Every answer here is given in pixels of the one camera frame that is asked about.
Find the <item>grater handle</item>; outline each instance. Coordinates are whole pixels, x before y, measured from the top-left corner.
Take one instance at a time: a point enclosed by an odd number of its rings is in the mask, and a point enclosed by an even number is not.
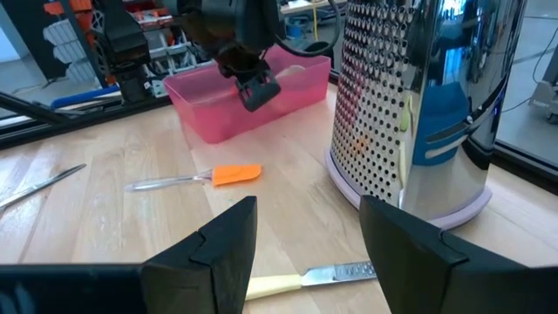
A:
[[[275,294],[299,290],[303,287],[303,279],[300,275],[285,276],[263,276],[250,278],[246,301],[259,297],[267,297]]]

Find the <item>pink plastic container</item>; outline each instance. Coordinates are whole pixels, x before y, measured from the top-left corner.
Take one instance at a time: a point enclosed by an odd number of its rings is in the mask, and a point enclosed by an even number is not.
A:
[[[188,124],[207,143],[219,143],[325,98],[329,58],[300,58],[273,47],[265,59],[274,74],[292,65],[301,65],[304,70],[278,78],[281,92],[253,113],[242,105],[235,79],[223,78],[216,66],[165,78],[182,132],[188,132]]]

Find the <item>orange spatula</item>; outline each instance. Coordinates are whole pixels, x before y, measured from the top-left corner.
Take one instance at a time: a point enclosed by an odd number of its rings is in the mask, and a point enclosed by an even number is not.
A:
[[[228,165],[217,166],[213,170],[204,171],[196,175],[186,175],[174,178],[160,178],[139,181],[128,184],[126,192],[147,191],[156,188],[170,187],[181,183],[211,181],[214,187],[249,181],[257,178],[262,173],[261,165]]]

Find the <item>box grater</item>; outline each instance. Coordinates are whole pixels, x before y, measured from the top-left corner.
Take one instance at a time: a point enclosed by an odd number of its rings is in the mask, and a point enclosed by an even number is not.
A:
[[[523,0],[349,0],[330,175],[442,228],[490,199],[487,170]]]

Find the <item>yellow knife handle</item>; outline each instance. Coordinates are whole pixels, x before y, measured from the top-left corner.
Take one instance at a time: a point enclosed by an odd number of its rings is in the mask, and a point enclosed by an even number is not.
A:
[[[250,278],[246,300],[266,297],[303,287],[303,278],[300,275],[263,276]]]

